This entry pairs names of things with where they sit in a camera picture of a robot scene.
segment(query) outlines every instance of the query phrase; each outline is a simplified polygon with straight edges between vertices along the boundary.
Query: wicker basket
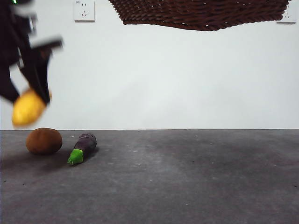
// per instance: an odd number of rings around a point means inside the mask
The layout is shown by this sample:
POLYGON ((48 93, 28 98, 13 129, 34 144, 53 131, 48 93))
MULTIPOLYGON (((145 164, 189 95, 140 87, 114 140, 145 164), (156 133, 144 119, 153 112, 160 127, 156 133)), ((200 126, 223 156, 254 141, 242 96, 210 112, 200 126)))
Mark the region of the wicker basket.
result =
POLYGON ((124 24, 213 31, 278 21, 288 0, 110 0, 124 24))

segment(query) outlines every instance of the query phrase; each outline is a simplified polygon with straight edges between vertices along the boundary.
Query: wall outlet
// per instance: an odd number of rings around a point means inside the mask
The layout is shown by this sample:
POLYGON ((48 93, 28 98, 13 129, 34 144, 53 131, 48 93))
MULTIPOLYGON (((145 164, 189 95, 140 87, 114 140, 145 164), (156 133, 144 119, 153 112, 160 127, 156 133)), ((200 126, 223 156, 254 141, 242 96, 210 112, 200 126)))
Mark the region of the wall outlet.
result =
POLYGON ((94 0, 76 0, 73 5, 74 21, 95 21, 94 0))
POLYGON ((296 1, 289 1, 289 4, 287 5, 287 9, 285 10, 285 13, 283 14, 282 20, 277 21, 277 23, 290 23, 294 24, 297 22, 297 16, 298 16, 298 5, 296 1))

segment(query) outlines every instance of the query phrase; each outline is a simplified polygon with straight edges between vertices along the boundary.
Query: black robotic arm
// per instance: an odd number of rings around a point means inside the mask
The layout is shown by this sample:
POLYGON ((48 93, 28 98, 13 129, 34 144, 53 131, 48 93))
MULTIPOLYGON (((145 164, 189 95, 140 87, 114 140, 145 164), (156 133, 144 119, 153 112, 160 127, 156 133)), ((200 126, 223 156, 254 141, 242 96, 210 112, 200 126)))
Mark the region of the black robotic arm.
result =
POLYGON ((0 0, 0 95, 12 103, 19 97, 9 72, 9 66, 18 63, 29 86, 47 105, 50 102, 48 63, 52 49, 61 47, 62 40, 31 47, 28 35, 33 31, 35 18, 20 16, 14 10, 14 4, 29 2, 31 0, 0 0))

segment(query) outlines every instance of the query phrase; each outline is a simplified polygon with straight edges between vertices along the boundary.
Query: plush vegetable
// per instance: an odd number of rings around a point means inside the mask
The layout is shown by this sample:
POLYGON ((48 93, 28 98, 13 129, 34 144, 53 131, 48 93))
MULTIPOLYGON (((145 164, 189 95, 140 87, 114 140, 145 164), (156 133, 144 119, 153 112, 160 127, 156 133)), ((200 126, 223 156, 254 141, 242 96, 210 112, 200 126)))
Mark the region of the plush vegetable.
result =
POLYGON ((59 131, 51 128, 38 128, 32 131, 26 139, 26 147, 33 154, 53 154, 61 146, 62 137, 59 131))
POLYGON ((97 146, 97 139, 93 134, 82 134, 77 141, 67 163, 74 165, 82 163, 84 158, 88 156, 97 146))
POLYGON ((41 117, 45 108, 42 98, 33 89, 29 89, 14 103, 12 123, 14 126, 31 125, 41 117))

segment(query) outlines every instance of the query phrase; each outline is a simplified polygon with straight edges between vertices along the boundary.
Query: yellow object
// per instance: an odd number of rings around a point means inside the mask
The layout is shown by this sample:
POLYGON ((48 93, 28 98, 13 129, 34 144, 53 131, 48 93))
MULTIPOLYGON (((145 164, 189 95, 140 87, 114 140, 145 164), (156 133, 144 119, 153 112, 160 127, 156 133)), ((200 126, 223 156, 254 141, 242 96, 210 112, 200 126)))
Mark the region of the yellow object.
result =
POLYGON ((46 106, 42 98, 33 89, 25 91, 14 103, 13 125, 26 126, 33 124, 41 117, 46 106))

